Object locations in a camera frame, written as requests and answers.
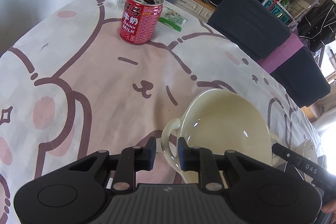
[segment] red can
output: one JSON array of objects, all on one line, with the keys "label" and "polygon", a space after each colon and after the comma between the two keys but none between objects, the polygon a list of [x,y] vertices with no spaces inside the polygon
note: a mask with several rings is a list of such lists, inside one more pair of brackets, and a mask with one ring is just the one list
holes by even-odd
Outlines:
[{"label": "red can", "polygon": [[142,45],[152,37],[162,12],[163,0],[126,0],[120,37],[127,43]]}]

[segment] tablecloth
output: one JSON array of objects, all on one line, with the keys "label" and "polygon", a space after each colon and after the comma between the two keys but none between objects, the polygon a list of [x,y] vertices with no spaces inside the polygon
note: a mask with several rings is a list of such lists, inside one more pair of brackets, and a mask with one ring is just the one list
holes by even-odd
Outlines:
[{"label": "tablecloth", "polygon": [[[202,91],[249,100],[291,149],[320,138],[286,90],[239,47],[187,18],[181,32],[158,23],[148,44],[119,37],[116,0],[75,0],[43,20],[0,58],[0,223],[18,223],[16,191],[26,182],[100,149],[159,140]],[[158,152],[137,182],[180,183]]]}]

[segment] snack packet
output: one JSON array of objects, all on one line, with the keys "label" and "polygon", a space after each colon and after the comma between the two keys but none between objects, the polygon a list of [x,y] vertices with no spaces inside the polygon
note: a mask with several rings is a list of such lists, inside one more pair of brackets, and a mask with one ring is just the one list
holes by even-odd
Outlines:
[{"label": "snack packet", "polygon": [[181,31],[184,23],[186,23],[187,19],[183,16],[179,15],[172,9],[168,7],[164,7],[159,18],[159,22],[166,24],[172,27],[174,30]]}]

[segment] cream ceramic bowl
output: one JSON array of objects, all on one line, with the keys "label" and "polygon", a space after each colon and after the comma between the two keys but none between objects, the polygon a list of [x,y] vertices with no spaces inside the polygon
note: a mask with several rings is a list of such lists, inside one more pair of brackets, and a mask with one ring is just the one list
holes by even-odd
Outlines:
[{"label": "cream ceramic bowl", "polygon": [[[313,163],[317,163],[317,153],[315,149],[315,145],[312,142],[312,140],[307,139],[302,144],[300,144],[296,149],[295,153],[298,153],[299,155],[307,158],[308,160],[311,160]],[[311,183],[313,180],[310,176],[307,174],[304,174],[304,178],[306,182]]]},{"label": "cream ceramic bowl", "polygon": [[187,183],[197,183],[196,172],[183,172],[178,155],[169,147],[169,135],[176,131],[177,139],[184,137],[188,146],[209,148],[214,154],[236,150],[267,165],[275,165],[279,157],[272,156],[272,140],[261,113],[239,95],[222,89],[207,90],[189,105],[183,117],[168,122],[161,136],[163,154],[169,164]]}]

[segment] drawer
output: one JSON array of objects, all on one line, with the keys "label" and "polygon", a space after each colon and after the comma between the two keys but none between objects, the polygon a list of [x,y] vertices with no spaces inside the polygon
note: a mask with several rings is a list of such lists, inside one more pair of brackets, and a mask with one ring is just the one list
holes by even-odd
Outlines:
[{"label": "drawer", "polygon": [[204,7],[199,13],[199,16],[202,17],[205,20],[205,22],[208,22],[212,14],[213,14],[212,11]]},{"label": "drawer", "polygon": [[203,8],[201,4],[193,0],[176,0],[175,5],[187,8],[188,10],[196,14],[199,14]]}]

